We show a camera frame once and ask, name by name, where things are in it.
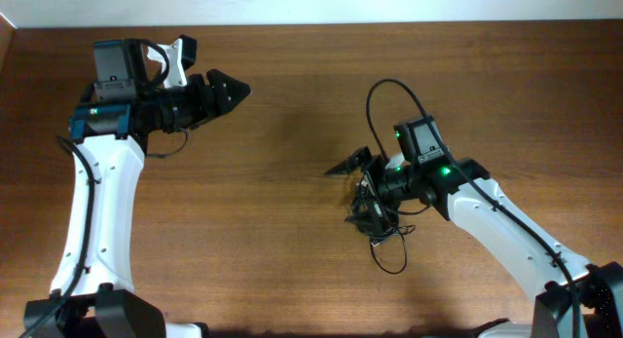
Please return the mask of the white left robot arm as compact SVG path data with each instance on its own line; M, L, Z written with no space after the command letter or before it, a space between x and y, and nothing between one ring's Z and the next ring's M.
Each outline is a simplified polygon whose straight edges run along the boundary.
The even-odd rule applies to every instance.
M46 299L27 303L27 337L205 337L203 322L172 323L135 293L133 202L152 132L189 134L232 112L250 87L211 69L194 74L197 43L140 38L93 46L96 80L59 144L75 184L63 256Z

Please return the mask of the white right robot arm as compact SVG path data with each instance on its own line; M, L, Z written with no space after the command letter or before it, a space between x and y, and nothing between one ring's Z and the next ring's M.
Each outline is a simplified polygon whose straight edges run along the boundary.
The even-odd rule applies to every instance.
M468 336L621 336L620 264L597 266L570 250L517 208L476 161L454 161L432 117L398 123L394 130L400 154L388 159L362 147L327 172L361 170L347 221L371 246L410 233L399 221L400 205L419 200L475 238L531 299L531 323L497 319Z

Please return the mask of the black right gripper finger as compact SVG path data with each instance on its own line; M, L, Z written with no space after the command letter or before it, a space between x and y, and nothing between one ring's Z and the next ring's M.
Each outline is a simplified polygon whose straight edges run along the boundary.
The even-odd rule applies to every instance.
M365 146L355 150L350 156L338 163L336 166L330 168L324 174L331 175L347 175L354 172L356 169L366 170L370 167L373 161L370 149Z
M365 236L384 236L388 226L378 205L370 200L355 200L345 218L346 223L354 225Z

